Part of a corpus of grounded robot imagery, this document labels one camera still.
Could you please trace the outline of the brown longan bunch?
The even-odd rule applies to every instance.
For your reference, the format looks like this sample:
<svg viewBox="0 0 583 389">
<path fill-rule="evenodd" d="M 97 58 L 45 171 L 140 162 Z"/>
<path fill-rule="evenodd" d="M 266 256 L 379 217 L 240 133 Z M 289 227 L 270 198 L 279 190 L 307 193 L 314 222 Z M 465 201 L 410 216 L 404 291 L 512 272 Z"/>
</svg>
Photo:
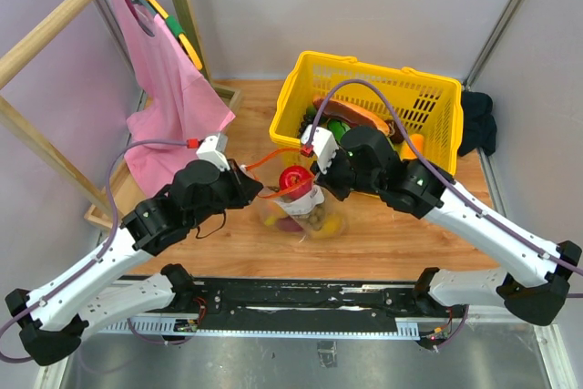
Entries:
<svg viewBox="0 0 583 389">
<path fill-rule="evenodd" d="M 321 203 L 315 205 L 312 210 L 299 217 L 299 220 L 304 223 L 309 229 L 320 230 L 326 221 L 327 212 L 325 204 Z"/>
</svg>

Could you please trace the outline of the clear zip bag orange zipper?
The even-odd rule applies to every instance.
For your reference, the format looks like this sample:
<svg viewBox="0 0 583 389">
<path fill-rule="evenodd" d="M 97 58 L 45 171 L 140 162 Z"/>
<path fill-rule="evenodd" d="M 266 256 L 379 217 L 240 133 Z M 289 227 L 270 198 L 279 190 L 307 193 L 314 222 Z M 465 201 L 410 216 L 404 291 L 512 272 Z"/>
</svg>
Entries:
<svg viewBox="0 0 583 389">
<path fill-rule="evenodd" d="M 300 199 L 287 200 L 280 192 L 279 176 L 286 168 L 299 165 L 309 170 L 310 164 L 310 160 L 302 156 L 296 148 L 277 148 L 262 159 L 242 166 L 246 174 L 255 178 L 264 186 L 253 204 L 256 206 L 259 218 L 265 227 L 280 231 L 275 227 L 276 220 L 292 217 L 303 227 L 303 231 L 285 233 L 300 233 L 307 239 L 316 240 L 312 237 L 313 230 L 302 223 L 299 217 L 310 212 L 315 205 L 324 203 L 327 216 L 334 214 L 342 216 L 345 220 L 346 229 L 347 222 L 345 217 L 335 206 L 331 196 L 323 188 L 315 184 L 313 175 L 312 190 Z"/>
</svg>

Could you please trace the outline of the purple sweet potato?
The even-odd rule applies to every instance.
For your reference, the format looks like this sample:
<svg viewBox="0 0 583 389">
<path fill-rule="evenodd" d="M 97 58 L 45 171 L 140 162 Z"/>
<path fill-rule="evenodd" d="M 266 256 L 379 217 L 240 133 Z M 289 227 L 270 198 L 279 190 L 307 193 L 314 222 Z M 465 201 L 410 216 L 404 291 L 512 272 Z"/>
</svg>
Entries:
<svg viewBox="0 0 583 389">
<path fill-rule="evenodd" d="M 275 227 L 283 232 L 303 231 L 303 227 L 298 222 L 296 222 L 292 217 L 277 219 L 275 222 Z"/>
</svg>

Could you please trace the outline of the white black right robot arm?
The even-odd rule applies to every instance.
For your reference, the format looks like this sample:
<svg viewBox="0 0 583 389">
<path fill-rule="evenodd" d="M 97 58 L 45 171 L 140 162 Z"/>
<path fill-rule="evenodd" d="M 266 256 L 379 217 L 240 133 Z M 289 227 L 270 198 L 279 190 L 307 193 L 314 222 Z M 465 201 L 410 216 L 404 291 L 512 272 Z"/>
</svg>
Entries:
<svg viewBox="0 0 583 389">
<path fill-rule="evenodd" d="M 309 126 L 301 144 L 314 154 L 316 184 L 336 199 L 353 192 L 374 195 L 397 212 L 453 232 L 497 262 L 497 268 L 482 271 L 425 269 L 412 295 L 422 315 L 444 307 L 495 306 L 547 326 L 563 308 L 582 254 L 576 243 L 541 239 L 488 208 L 437 166 L 401 160 L 377 129 L 356 127 L 335 139 L 331 131 Z"/>
</svg>

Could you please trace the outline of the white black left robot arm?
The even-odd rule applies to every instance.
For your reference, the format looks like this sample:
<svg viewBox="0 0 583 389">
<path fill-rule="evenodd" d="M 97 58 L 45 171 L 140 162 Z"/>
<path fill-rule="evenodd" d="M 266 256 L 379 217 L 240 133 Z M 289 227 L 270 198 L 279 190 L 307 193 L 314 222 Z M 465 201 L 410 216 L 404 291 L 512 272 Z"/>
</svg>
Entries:
<svg viewBox="0 0 583 389">
<path fill-rule="evenodd" d="M 140 312 L 185 312 L 195 301 L 193 280 L 179 264 L 108 293 L 107 287 L 133 268 L 183 241 L 214 215 L 243 209 L 262 184 L 230 159 L 219 169 L 205 160 L 190 162 L 154 197 L 142 200 L 119 228 L 74 266 L 44 286 L 10 292 L 5 302 L 27 361 L 41 366 L 73 353 L 93 333 Z"/>
</svg>

